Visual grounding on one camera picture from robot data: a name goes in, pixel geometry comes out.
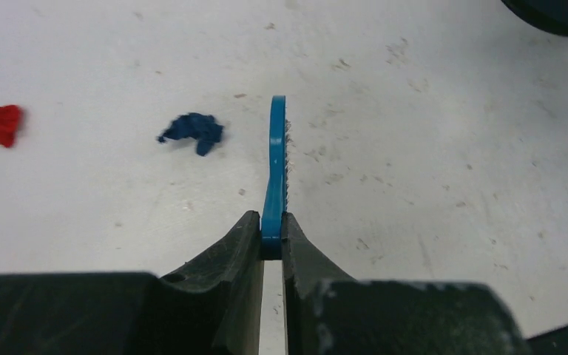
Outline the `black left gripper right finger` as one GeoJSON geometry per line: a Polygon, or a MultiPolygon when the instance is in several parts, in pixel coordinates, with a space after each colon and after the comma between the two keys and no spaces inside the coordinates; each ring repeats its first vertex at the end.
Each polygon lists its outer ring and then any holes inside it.
{"type": "Polygon", "coordinates": [[[529,354],[509,308],[481,283],[358,280],[282,221],[288,354],[529,354]]]}

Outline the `blue hand brush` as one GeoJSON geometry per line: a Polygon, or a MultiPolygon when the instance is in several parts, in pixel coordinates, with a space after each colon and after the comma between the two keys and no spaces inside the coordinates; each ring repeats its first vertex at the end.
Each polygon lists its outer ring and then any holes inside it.
{"type": "Polygon", "coordinates": [[[288,207],[289,124],[286,97],[271,100],[268,133],[268,183],[261,218],[261,254],[265,260],[279,260],[282,244],[282,218],[288,207]]]}

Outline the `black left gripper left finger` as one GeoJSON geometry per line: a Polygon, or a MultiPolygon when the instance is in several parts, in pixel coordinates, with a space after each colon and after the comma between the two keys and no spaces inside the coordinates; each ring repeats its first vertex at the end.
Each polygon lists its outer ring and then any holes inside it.
{"type": "Polygon", "coordinates": [[[0,354],[256,354],[260,217],[162,277],[0,274],[0,354]]]}

